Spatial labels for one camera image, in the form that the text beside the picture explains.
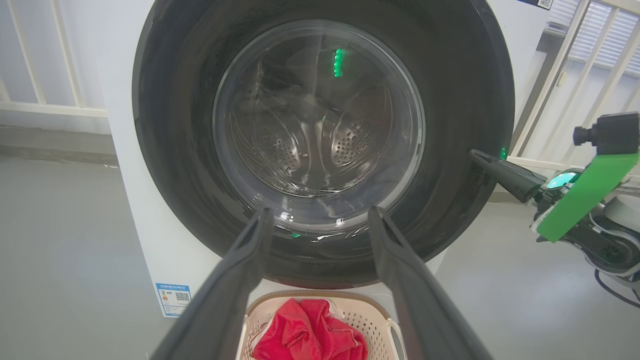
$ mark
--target red cloth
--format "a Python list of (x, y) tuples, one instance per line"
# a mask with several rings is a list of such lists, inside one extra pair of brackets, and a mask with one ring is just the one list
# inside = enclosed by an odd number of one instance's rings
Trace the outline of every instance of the red cloth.
[(364, 336), (333, 317), (327, 300), (289, 299), (253, 350), (257, 360), (366, 360)]

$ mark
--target washing machine door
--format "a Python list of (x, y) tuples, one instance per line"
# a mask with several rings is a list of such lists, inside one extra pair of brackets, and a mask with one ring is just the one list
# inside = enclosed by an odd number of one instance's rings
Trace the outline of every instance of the washing machine door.
[(160, 1), (133, 105), (168, 205), (227, 251), (274, 210), (274, 281), (377, 281), (366, 223), (385, 208), (427, 261), (473, 221), (513, 126), (511, 63), (483, 0)]

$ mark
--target window blinds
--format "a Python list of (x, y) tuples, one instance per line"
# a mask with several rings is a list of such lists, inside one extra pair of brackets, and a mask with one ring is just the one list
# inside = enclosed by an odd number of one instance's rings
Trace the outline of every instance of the window blinds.
[[(557, 35), (566, 35), (579, 2), (580, 0), (555, 0), (549, 13), (547, 31)], [(569, 59), (587, 60), (610, 14), (612, 14), (610, 6), (595, 1), (591, 2), (569, 51)], [(637, 21), (638, 16), (636, 15), (624, 11), (618, 12), (611, 30), (609, 30), (605, 42), (595, 59), (595, 65), (605, 68), (611, 68), (615, 65), (625, 44), (630, 40), (631, 32)], [(628, 75), (640, 77), (639, 49), (636, 49), (625, 72)]]

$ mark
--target washing machine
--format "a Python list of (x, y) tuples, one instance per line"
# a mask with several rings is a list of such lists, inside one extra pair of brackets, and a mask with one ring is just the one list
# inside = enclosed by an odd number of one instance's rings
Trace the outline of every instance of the washing machine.
[(395, 316), (367, 210), (385, 208), (437, 270), (495, 186), (467, 151), (508, 147), (514, 89), (548, 17), (536, 4), (94, 2), (109, 124), (161, 313), (180, 316), (267, 207), (274, 238), (250, 301), (346, 289)]

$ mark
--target laundry basket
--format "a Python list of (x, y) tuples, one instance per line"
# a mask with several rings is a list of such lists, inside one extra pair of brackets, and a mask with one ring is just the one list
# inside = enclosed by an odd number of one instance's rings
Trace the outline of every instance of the laundry basket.
[(236, 360), (252, 360), (251, 339), (266, 325), (276, 311), (285, 302), (294, 298), (327, 299), (344, 314), (342, 321), (360, 331), (367, 340), (368, 360), (399, 360), (392, 329), (396, 332), (402, 346), (403, 359), (406, 359), (402, 335), (398, 324), (377, 302), (363, 295), (340, 291), (279, 291), (267, 294), (253, 302), (247, 308), (241, 341)]

